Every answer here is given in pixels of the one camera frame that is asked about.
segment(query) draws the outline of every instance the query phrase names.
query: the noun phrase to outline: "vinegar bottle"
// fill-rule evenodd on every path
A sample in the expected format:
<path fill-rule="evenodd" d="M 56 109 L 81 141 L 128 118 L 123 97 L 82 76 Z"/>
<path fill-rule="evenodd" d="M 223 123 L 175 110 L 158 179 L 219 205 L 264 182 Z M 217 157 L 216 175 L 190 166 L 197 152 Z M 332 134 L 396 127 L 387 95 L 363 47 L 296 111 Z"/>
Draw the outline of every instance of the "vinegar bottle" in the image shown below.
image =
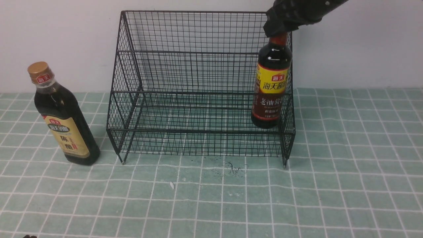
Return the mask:
<path fill-rule="evenodd" d="M 278 124 L 282 111 L 292 52 L 286 45 L 288 33 L 271 37 L 258 53 L 251 121 L 259 128 Z"/>
<path fill-rule="evenodd" d="M 92 165 L 99 157 L 100 149 L 73 93 L 56 81 L 46 62 L 31 64 L 28 73 L 37 88 L 35 107 L 66 159 L 77 164 Z"/>

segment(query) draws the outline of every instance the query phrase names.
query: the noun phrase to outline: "gold bottle cap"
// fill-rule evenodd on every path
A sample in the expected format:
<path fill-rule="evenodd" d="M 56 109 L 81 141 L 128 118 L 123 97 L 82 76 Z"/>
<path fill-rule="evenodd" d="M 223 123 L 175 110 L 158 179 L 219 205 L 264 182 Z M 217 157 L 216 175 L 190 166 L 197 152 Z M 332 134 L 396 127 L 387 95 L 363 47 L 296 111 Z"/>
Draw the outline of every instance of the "gold bottle cap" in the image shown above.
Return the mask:
<path fill-rule="evenodd" d="M 54 78 L 54 74 L 46 62 L 33 63 L 28 67 L 32 83 L 45 83 Z"/>

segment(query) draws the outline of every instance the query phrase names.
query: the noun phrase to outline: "black wire rack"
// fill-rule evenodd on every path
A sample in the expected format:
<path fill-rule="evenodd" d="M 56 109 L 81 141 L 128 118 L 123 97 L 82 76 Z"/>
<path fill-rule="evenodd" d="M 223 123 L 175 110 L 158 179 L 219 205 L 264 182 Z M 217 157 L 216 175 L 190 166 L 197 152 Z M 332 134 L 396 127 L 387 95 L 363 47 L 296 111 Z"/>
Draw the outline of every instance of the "black wire rack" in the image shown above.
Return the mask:
<path fill-rule="evenodd" d="M 264 12 L 123 11 L 107 116 L 120 161 L 129 153 L 252 155 L 286 165 L 292 71 L 278 126 L 250 119 L 265 22 Z"/>

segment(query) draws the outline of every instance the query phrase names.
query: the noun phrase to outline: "white wall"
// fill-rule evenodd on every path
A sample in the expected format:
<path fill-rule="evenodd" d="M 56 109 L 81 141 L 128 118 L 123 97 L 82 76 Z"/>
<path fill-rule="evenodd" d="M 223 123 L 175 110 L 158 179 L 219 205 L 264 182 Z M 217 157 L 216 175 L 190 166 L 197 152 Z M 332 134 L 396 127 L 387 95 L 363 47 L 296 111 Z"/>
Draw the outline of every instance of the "white wall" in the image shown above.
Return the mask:
<path fill-rule="evenodd" d="M 47 61 L 71 91 L 109 91 L 121 10 L 265 11 L 273 0 L 0 0 L 0 92 Z M 294 34 L 295 87 L 423 86 L 423 2 L 350 0 Z"/>

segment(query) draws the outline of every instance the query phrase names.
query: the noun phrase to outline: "haitian logo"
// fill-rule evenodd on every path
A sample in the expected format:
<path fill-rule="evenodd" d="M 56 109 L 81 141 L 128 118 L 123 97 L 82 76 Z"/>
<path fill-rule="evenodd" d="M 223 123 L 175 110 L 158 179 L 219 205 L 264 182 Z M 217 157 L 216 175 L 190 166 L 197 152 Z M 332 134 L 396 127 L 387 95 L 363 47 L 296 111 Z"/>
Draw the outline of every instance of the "haitian logo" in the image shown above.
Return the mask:
<path fill-rule="evenodd" d="M 58 121 L 56 119 L 50 119 L 50 123 L 56 124 L 56 125 L 61 125 L 60 121 Z"/>
<path fill-rule="evenodd" d="M 45 74 L 45 75 L 40 75 L 37 77 L 37 82 L 38 83 L 45 83 L 47 81 L 49 81 L 51 79 L 50 75 Z"/>
<path fill-rule="evenodd" d="M 277 74 L 272 76 L 272 82 L 283 81 L 285 79 L 284 74 Z"/>

